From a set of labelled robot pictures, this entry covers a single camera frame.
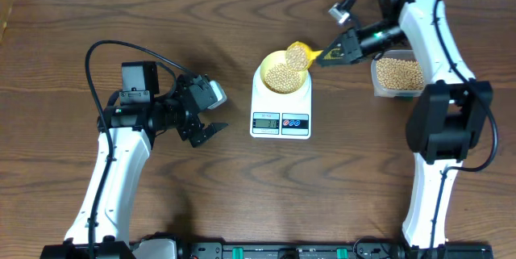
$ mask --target scale platform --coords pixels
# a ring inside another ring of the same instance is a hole
[[[262,77],[270,65],[278,63],[285,63],[285,51],[269,54],[255,72],[249,132],[257,138],[308,139],[312,133],[312,79],[306,71],[298,90],[275,93]]]

